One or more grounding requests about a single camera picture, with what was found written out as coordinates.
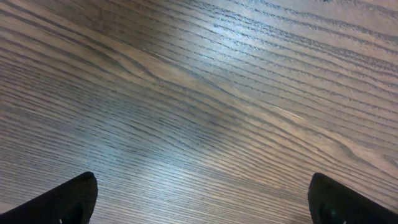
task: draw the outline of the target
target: black object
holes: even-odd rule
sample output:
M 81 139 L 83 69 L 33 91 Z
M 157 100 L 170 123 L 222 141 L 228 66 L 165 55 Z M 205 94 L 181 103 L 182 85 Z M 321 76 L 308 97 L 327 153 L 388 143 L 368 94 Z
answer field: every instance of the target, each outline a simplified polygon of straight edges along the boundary
M 397 224 L 398 215 L 337 181 L 316 173 L 308 190 L 314 224 Z
M 87 224 L 97 199 L 97 181 L 85 172 L 0 215 L 0 224 Z
M 97 198 L 94 174 L 85 172 L 0 215 L 0 224 L 87 224 Z M 398 215 L 337 181 L 316 173 L 308 190 L 314 224 L 397 224 Z

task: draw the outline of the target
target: wooden table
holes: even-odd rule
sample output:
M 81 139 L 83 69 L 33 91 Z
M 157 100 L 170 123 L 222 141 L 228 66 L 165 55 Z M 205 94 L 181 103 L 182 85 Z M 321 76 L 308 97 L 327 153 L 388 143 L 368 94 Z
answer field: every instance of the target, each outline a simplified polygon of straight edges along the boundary
M 92 223 L 398 212 L 398 2 L 3 0 L 0 212 L 84 172 Z

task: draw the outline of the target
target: wooden surface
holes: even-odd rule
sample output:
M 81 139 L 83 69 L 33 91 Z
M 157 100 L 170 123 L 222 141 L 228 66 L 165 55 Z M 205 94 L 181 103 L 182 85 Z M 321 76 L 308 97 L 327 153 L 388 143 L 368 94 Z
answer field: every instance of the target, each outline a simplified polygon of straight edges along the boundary
M 398 212 L 396 1 L 3 0 L 0 211 L 90 170 L 92 223 Z

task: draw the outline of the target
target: wood grain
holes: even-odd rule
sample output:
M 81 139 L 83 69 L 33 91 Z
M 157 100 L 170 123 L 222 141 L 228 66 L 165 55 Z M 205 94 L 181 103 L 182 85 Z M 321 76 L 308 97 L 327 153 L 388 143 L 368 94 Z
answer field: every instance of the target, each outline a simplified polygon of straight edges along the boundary
M 311 223 L 314 172 L 398 212 L 398 3 L 0 10 L 2 211 L 90 170 L 92 223 Z

